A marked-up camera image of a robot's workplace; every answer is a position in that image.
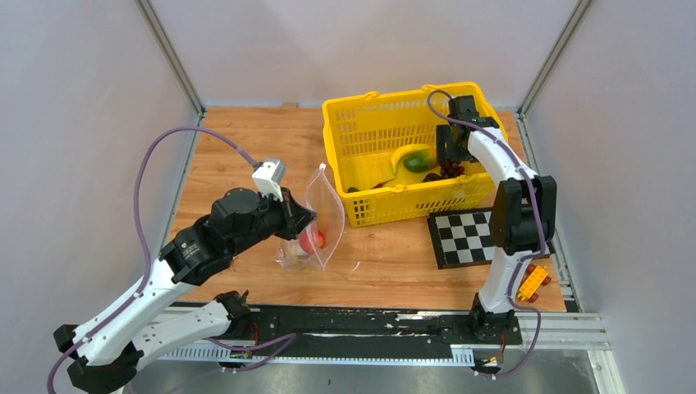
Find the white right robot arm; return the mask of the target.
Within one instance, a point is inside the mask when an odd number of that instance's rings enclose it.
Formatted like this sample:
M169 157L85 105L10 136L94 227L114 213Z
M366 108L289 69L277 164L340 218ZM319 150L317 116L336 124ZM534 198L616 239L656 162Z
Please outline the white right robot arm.
M540 176L511 148L498 123L482 118L471 95L447 95L448 113L435 110L441 158L481 163L497 185L489 222L494 252L486 282L475 295L467 328L475 341L490 342L515 325L517 291L524 270L547 253L555 232L556 181Z

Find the clear zip top bag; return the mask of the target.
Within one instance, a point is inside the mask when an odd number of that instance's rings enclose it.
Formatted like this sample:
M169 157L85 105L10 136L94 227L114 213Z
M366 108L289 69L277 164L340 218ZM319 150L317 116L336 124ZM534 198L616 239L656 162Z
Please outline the clear zip top bag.
M326 245L314 255L307 255L304 259L294 259L287 253L290 241L281 241L276 252L276 261L288 271L302 268L324 270L337 250L346 225L345 209L338 193L328 180L326 163L319 164L309 178L304 198L300 203L317 214L317 218L305 229L321 231L325 236Z

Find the white toy food piece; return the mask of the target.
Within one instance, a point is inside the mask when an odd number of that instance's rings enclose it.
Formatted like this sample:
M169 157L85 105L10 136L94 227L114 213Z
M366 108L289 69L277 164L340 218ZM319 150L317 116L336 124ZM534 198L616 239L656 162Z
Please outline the white toy food piece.
M294 259L304 259L307 254L301 247L299 241L293 240L288 243L287 253Z

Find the red toy food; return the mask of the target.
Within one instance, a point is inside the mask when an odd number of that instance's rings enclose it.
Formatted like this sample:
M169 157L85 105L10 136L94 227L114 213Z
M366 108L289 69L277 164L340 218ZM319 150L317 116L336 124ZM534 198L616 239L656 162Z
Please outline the red toy food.
M299 238L301 250L307 255L314 255L326 245L324 234L315 229L305 229Z

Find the yellow toy banana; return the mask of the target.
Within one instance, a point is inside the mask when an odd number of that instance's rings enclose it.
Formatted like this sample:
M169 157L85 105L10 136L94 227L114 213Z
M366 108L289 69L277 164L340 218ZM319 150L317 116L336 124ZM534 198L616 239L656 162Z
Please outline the yellow toy banana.
M437 150L428 144L408 144L397 148L390 157L391 171L394 175L398 173L399 163L403 164L403 159L413 153L430 153L437 157Z

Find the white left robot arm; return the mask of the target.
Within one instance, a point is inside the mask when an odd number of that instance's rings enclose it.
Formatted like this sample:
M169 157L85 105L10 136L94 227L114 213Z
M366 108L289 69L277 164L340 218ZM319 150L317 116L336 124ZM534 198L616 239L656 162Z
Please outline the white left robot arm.
M317 219L287 188L265 196L246 188L229 190L211 212L179 231L147 273L102 313L81 325L64 324L53 334L73 387L111 393L160 356L189 343L251 329L247 294L229 291L169 323L153 319L181 296L228 269L232 260L276 236L290 241Z

